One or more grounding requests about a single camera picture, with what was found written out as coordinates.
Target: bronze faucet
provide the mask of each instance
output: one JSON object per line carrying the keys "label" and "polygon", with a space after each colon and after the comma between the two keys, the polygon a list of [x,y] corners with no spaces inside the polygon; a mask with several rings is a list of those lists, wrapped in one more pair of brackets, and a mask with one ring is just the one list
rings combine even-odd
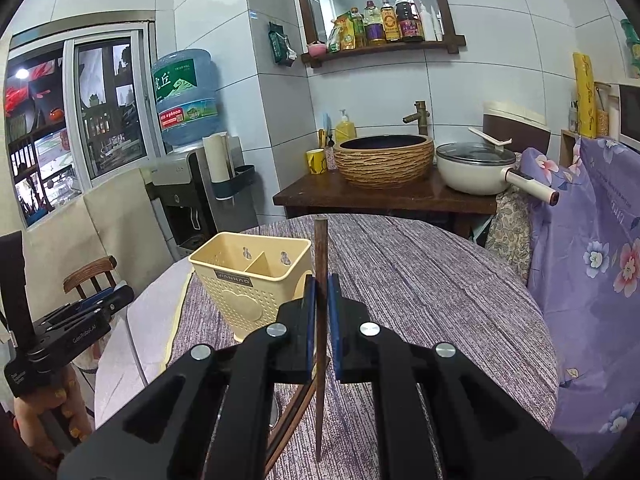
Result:
{"label": "bronze faucet", "polygon": [[429,137],[429,126],[427,124],[427,117],[429,117],[429,112],[427,110],[427,103],[425,101],[416,101],[415,109],[417,112],[415,114],[408,115],[407,117],[402,118],[402,122],[404,124],[413,123],[414,121],[418,121],[418,134]]}

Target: pink bowl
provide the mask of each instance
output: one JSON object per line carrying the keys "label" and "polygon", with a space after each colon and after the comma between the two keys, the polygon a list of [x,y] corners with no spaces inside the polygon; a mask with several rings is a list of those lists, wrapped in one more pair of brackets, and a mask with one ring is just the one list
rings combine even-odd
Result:
{"label": "pink bowl", "polygon": [[309,54],[312,56],[322,56],[326,54],[326,45],[324,43],[314,43],[306,46],[309,50]]}

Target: yellow plastic utensil holder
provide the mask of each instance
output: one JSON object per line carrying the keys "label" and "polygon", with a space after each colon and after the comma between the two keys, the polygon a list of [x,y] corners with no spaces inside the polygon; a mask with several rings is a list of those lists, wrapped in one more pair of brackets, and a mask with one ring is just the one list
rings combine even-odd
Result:
{"label": "yellow plastic utensil holder", "polygon": [[276,321],[281,304],[302,298],[312,273],[311,241],[225,232],[189,261],[241,342]]}

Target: wooden chair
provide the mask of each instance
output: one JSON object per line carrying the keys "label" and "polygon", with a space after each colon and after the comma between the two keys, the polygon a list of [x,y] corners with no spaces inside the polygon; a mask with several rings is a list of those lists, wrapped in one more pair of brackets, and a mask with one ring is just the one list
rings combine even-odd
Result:
{"label": "wooden chair", "polygon": [[116,259],[113,256],[105,256],[103,258],[99,258],[90,264],[86,264],[81,269],[76,270],[76,272],[71,273],[65,278],[65,281],[62,283],[62,287],[64,288],[65,294],[68,294],[71,290],[75,289],[80,294],[80,298],[86,300],[86,294],[84,290],[82,290],[82,283],[86,280],[91,280],[92,285],[96,293],[101,292],[100,284],[98,283],[97,276],[100,274],[105,274],[107,276],[107,280],[109,285],[116,286],[116,281],[113,279],[112,270],[115,270]]}

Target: microwave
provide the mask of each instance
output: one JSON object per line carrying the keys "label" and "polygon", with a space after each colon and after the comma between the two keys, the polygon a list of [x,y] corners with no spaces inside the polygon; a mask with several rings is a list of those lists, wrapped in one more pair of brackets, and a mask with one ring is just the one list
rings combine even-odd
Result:
{"label": "microwave", "polygon": [[596,88],[609,93],[609,137],[640,152],[640,79],[596,83]]}

